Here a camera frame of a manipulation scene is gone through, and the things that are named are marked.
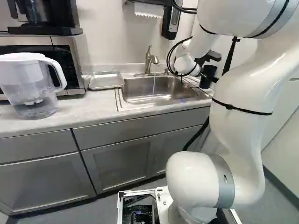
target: paper towel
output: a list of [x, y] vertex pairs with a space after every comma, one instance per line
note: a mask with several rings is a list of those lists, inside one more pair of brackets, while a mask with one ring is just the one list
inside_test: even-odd
[[145, 16], [149, 18], [162, 18], [164, 7], [160, 5], [146, 4], [135, 2], [135, 15]]

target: running water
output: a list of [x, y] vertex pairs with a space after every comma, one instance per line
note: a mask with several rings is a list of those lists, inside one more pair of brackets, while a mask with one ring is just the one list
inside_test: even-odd
[[154, 74], [154, 85], [153, 85], [153, 93], [151, 95], [151, 99], [154, 102], [154, 93], [155, 93], [155, 86], [156, 86], [156, 72]]

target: faucet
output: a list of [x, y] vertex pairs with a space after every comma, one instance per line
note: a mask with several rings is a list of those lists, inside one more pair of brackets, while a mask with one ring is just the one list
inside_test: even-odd
[[149, 45], [148, 51], [145, 54], [145, 72], [144, 72], [145, 75], [151, 75], [150, 67], [152, 63], [154, 64], [160, 63], [159, 58], [157, 56], [150, 54], [150, 48], [151, 45]]

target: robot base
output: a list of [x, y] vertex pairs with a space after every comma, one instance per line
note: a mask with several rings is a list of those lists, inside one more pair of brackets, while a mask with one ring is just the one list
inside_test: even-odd
[[196, 220], [188, 215], [185, 210], [177, 207], [167, 187], [159, 187], [155, 191], [160, 224], [207, 224], [216, 218], [217, 209], [197, 208]]

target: pitcher handle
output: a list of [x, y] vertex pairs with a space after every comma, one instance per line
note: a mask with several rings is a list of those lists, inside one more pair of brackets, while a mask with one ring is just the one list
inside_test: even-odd
[[55, 89], [55, 92], [60, 92], [60, 91], [64, 90], [66, 87], [66, 80], [65, 80], [64, 72], [63, 72], [60, 64], [57, 61], [55, 61], [51, 58], [48, 58], [48, 57], [39, 58], [38, 60], [45, 62], [54, 68], [56, 75], [58, 77], [58, 80], [59, 80], [59, 87], [57, 87]]

